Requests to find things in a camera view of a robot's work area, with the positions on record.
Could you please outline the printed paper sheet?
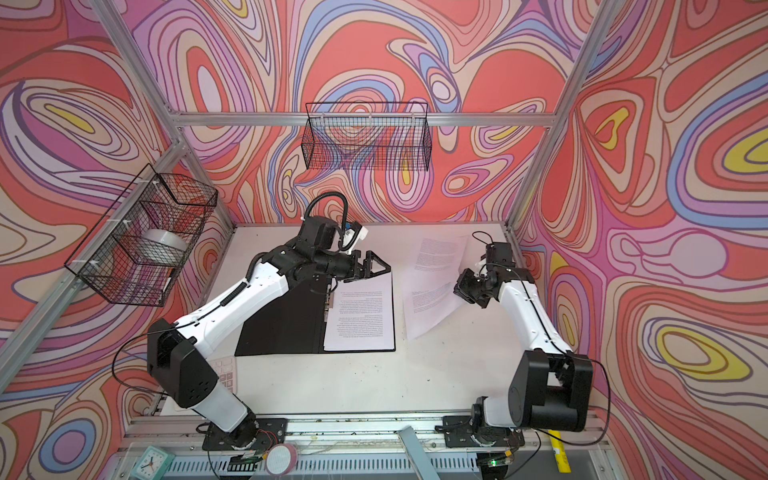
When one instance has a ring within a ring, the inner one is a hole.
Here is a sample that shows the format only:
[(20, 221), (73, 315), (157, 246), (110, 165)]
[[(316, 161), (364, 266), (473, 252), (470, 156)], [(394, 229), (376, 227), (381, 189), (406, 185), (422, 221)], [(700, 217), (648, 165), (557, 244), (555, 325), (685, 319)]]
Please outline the printed paper sheet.
[(456, 268), (426, 272), (413, 271), (404, 281), (404, 319), (406, 337), (415, 340), (451, 315), (463, 300), (454, 293)]
[(467, 241), (467, 236), (423, 238), (412, 264), (413, 271), (448, 280), (456, 279)]
[(333, 294), (323, 350), (325, 352), (391, 352), (396, 350), (390, 273), (342, 283)]

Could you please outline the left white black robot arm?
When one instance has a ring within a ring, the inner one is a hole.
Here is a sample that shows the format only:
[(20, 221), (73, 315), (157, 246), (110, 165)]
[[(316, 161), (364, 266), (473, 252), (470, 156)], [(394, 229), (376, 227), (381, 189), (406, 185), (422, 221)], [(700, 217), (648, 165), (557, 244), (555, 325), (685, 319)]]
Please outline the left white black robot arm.
[(254, 257), (243, 279), (173, 323), (147, 332), (147, 371), (174, 402), (207, 419), (243, 449), (257, 436), (253, 411), (220, 381), (208, 357), (246, 320), (317, 274), (341, 282), (375, 278), (391, 266), (372, 251), (281, 245)]

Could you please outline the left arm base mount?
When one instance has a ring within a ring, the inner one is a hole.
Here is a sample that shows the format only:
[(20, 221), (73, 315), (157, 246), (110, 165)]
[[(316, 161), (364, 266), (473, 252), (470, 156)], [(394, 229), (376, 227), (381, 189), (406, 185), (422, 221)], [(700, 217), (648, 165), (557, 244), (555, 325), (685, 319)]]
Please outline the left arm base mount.
[(207, 452), (265, 452), (285, 441), (288, 423), (287, 418), (259, 417), (253, 427), (246, 426), (244, 431), (237, 428), (233, 433), (226, 433), (211, 422), (199, 424), (196, 431), (203, 435), (202, 449)]

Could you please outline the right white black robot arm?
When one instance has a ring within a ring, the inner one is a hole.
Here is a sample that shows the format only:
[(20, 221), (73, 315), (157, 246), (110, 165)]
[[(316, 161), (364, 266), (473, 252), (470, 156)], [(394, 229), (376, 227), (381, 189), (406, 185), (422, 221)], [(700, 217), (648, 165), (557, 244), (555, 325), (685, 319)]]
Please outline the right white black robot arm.
[(581, 432), (588, 416), (593, 362), (574, 353), (557, 332), (529, 273), (500, 264), (483, 273), (467, 268), (454, 293), (481, 308), (497, 301), (523, 347), (507, 392), (480, 397), (473, 405), (474, 427)]

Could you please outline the orange black file folder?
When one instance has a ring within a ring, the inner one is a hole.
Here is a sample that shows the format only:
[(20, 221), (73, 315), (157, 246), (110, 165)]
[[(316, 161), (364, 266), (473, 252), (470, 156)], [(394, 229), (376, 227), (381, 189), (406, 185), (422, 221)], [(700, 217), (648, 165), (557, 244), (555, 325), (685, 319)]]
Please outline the orange black file folder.
[(341, 284), (327, 275), (318, 275), (269, 303), (243, 325), (235, 355), (373, 353), (323, 350), (333, 294)]

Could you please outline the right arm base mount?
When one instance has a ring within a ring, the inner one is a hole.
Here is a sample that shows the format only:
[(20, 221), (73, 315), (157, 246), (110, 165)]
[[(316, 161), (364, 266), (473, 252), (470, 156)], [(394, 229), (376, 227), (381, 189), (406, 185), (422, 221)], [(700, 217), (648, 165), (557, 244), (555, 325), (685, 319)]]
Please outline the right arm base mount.
[(435, 432), (443, 435), (448, 448), (506, 447), (516, 451), (526, 443), (520, 429), (487, 426), (469, 415), (443, 416)]

